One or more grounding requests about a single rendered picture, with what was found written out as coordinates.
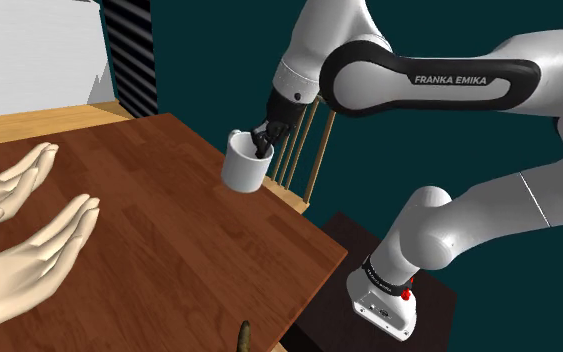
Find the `brown wooden table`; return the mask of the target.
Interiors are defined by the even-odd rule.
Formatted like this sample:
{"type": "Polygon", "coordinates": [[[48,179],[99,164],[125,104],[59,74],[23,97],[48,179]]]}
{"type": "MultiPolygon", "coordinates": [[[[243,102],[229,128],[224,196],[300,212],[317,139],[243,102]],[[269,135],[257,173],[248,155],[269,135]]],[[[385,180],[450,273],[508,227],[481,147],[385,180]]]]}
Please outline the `brown wooden table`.
{"type": "Polygon", "coordinates": [[[0,251],[73,197],[97,225],[58,291],[0,325],[0,352],[270,352],[345,249],[267,189],[220,179],[222,154],[163,114],[49,136],[45,182],[0,224],[0,251]]]}

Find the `black slatted panel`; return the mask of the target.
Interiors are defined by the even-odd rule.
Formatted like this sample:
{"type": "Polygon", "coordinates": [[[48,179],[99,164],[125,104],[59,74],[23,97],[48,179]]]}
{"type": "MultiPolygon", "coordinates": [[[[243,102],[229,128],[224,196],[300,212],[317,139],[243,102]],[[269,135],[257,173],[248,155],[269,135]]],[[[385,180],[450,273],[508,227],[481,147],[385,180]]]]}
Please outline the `black slatted panel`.
{"type": "Polygon", "coordinates": [[[158,114],[150,0],[102,0],[120,105],[133,117],[158,114]]]}

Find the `dark robot stand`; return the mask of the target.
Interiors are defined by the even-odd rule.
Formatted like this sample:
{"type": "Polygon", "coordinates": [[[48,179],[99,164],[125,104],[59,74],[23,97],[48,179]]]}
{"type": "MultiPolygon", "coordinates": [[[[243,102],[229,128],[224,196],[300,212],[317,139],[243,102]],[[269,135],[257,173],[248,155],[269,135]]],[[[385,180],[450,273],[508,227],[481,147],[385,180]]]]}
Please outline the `dark robot stand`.
{"type": "Polygon", "coordinates": [[[281,338],[288,352],[447,352],[457,298],[453,290],[418,272],[413,283],[416,328],[408,340],[399,342],[357,315],[346,289],[348,275],[380,240],[341,212],[322,230],[348,254],[281,338]]]}

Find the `brown elongated object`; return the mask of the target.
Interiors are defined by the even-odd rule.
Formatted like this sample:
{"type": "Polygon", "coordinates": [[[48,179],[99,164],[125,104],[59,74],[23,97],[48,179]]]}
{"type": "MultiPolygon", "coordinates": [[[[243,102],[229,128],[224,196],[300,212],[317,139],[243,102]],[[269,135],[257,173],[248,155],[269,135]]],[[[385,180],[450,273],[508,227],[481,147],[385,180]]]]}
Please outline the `brown elongated object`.
{"type": "Polygon", "coordinates": [[[251,324],[248,320],[241,323],[238,337],[236,352],[250,352],[251,351],[251,324]]]}

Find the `cream hands sculpture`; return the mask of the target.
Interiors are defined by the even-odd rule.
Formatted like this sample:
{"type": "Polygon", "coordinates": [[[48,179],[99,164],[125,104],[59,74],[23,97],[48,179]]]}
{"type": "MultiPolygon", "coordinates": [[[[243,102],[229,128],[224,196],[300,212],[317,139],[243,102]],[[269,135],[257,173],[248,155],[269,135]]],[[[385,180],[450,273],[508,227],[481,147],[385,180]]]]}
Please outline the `cream hands sculpture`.
{"type": "MultiPolygon", "coordinates": [[[[0,173],[0,223],[13,218],[51,171],[59,146],[36,145],[0,173]]],[[[95,228],[100,200],[73,198],[46,226],[0,252],[0,324],[50,298],[61,286],[95,228]]]]}

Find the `white mug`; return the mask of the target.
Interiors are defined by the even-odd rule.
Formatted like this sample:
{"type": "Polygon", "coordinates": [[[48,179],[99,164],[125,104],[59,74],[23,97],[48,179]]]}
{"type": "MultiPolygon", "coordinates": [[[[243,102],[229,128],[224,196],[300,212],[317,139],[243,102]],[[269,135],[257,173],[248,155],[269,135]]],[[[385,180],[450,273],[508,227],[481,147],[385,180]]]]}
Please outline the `white mug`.
{"type": "Polygon", "coordinates": [[[253,193],[261,187],[274,147],[271,146],[263,158],[258,158],[256,151],[248,131],[234,129],[229,133],[221,171],[221,179],[228,188],[240,193],[253,193]]]}

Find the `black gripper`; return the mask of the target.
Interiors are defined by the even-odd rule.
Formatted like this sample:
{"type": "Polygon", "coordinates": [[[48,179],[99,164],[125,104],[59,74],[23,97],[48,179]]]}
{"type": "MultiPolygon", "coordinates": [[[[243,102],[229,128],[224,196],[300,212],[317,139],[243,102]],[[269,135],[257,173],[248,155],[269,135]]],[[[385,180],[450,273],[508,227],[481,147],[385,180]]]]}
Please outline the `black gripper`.
{"type": "Polygon", "coordinates": [[[272,88],[266,103],[265,121],[251,130],[255,157],[265,158],[270,147],[282,141],[297,126],[306,107],[306,104],[288,99],[272,88]]]}

